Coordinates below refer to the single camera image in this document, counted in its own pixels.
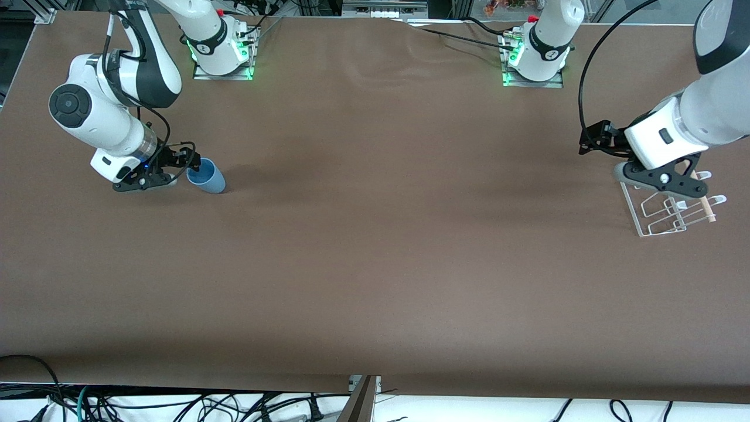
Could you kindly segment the brown table cover sheet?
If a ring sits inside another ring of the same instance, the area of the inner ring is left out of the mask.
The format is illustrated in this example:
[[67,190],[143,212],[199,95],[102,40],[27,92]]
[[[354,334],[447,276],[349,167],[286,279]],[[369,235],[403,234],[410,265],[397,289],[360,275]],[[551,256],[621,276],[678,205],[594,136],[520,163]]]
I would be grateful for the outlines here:
[[107,16],[38,26],[0,112],[0,355],[64,383],[750,403],[750,141],[705,152],[716,223],[641,238],[562,89],[396,21],[284,18],[252,81],[163,111],[227,180],[120,194],[51,119]]

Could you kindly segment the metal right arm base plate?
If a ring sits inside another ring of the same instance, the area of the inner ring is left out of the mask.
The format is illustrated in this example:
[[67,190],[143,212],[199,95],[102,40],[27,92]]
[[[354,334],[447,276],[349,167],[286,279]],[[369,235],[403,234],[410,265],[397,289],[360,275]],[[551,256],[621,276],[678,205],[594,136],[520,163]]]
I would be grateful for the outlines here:
[[232,52],[228,59],[237,67],[227,74],[214,75],[209,74],[205,69],[199,66],[196,56],[193,59],[192,77],[195,80],[231,80],[231,81],[250,81],[254,79],[255,60],[257,59],[259,46],[260,28],[252,27],[247,31],[247,35],[233,41],[230,46]]

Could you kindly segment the light blue plastic cup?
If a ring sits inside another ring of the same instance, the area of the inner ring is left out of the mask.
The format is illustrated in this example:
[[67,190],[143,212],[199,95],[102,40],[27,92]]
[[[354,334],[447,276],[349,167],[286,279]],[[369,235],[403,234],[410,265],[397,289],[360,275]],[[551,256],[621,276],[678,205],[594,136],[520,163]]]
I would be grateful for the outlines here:
[[221,194],[227,187],[226,180],[214,161],[205,157],[201,157],[196,170],[188,168],[186,176],[190,183],[209,194]]

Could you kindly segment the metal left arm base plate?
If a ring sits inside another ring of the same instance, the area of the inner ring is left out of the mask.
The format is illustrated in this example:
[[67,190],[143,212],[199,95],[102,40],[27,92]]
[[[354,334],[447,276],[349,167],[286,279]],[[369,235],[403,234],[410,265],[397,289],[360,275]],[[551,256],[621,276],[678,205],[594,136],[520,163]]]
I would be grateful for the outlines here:
[[563,52],[557,50],[541,54],[533,46],[527,45],[527,39],[517,32],[504,32],[497,36],[499,58],[506,87],[528,87],[560,89],[563,83],[563,67],[570,48]]

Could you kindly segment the aluminium frame profile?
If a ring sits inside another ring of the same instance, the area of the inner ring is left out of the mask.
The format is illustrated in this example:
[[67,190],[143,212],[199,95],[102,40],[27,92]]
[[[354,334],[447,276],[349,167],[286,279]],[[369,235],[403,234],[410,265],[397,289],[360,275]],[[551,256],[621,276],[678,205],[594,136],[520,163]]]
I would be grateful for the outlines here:
[[372,422],[377,395],[382,392],[381,376],[349,377],[351,395],[336,422]]

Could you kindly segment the white power strip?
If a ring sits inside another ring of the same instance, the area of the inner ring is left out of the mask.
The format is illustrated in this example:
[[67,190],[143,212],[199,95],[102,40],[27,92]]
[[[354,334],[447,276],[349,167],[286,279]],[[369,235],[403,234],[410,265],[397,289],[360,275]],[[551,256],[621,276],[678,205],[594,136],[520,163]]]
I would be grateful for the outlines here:
[[341,0],[341,16],[428,19],[428,0]]

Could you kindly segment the orange red background objects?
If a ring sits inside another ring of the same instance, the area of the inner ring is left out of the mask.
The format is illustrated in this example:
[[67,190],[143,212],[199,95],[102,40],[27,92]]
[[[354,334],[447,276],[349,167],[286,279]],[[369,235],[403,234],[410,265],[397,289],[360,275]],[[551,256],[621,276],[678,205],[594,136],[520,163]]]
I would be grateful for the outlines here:
[[485,16],[495,16],[497,13],[519,11],[527,7],[528,0],[487,0],[483,11]]

